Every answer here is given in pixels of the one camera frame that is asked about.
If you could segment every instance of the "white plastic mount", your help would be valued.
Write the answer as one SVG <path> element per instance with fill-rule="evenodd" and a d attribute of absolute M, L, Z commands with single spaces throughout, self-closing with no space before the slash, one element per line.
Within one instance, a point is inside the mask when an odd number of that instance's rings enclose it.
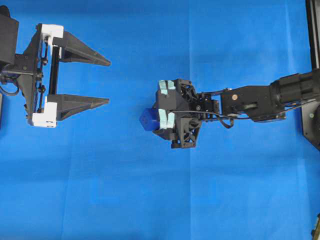
<path fill-rule="evenodd" d="M 42 40 L 45 40 L 45 38 L 48 37 L 48 45 L 50 46 L 50 52 L 52 54 L 54 37 L 61 39 L 64 37 L 64 26 L 54 24 L 42 24 L 41 33 Z"/>
<path fill-rule="evenodd" d="M 43 113 L 32 114 L 33 126 L 55 128 L 57 126 L 57 106 L 56 102 L 47 102 L 47 97 L 45 97 Z"/>

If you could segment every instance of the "robotic hand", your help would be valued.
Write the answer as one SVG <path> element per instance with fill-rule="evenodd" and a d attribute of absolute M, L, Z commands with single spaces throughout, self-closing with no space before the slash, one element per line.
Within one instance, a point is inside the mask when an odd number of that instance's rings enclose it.
<path fill-rule="evenodd" d="M 9 9 L 0 6 L 0 84 L 10 83 L 17 87 L 15 92 L 7 92 L 1 86 L 0 90 L 8 96 L 17 95 L 19 90 L 22 92 L 26 102 L 26 119 L 30 125 L 55 128 L 57 121 L 109 102 L 107 98 L 57 94 L 57 84 L 59 62 L 109 66 L 110 61 L 65 31 L 63 26 L 41 23 L 36 26 L 36 32 L 23 54 L 16 54 L 18 26 L 19 22 L 10 17 Z M 48 63 L 48 48 L 52 61 L 49 94 L 43 107 L 46 91 L 42 84 L 43 66 Z"/>
<path fill-rule="evenodd" d="M 220 96 L 220 103 L 213 99 Z M 320 101 L 320 69 L 282 77 L 269 86 L 197 93 L 191 81 L 160 81 L 156 102 L 140 117 L 146 131 L 171 141 L 171 148 L 194 148 L 202 122 L 219 121 L 230 129 L 235 120 L 268 123 L 286 119 L 286 112 Z M 320 149 L 320 106 L 309 113 L 305 136 Z"/>

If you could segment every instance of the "metal frame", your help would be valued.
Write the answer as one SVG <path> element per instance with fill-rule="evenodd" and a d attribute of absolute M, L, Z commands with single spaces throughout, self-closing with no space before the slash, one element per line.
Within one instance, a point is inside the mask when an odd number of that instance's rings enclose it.
<path fill-rule="evenodd" d="M 306 15 L 309 31 L 310 55 L 312 69 L 320 68 L 320 0 L 306 0 Z M 320 103 L 314 102 L 303 106 L 301 109 L 301 120 L 303 135 L 310 143 L 320 150 L 319 117 L 317 110 Z"/>

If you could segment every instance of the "metal rod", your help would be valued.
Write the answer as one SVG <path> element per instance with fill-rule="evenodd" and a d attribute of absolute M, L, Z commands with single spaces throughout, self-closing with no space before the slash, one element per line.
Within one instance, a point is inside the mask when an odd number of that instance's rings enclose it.
<path fill-rule="evenodd" d="M 51 95 L 55 95 L 57 93 L 58 71 L 59 71 L 59 52 L 60 52 L 60 47 L 54 46 L 52 49 L 50 84 L 49 84 L 49 94 L 51 94 Z"/>

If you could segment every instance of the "blue cloth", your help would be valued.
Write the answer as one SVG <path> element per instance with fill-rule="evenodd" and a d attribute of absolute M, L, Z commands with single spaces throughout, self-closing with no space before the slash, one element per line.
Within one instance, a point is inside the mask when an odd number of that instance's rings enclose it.
<path fill-rule="evenodd" d="M 18 53 L 36 24 L 58 24 L 112 65 L 61 63 L 58 93 L 110 103 L 56 129 L 27 125 L 24 98 L 4 98 L 0 239 L 310 239 L 320 154 L 299 111 L 232 129 L 206 123 L 195 149 L 170 149 L 139 123 L 159 80 L 190 79 L 201 92 L 309 72 L 304 0 L 3 4 L 20 22 Z"/>

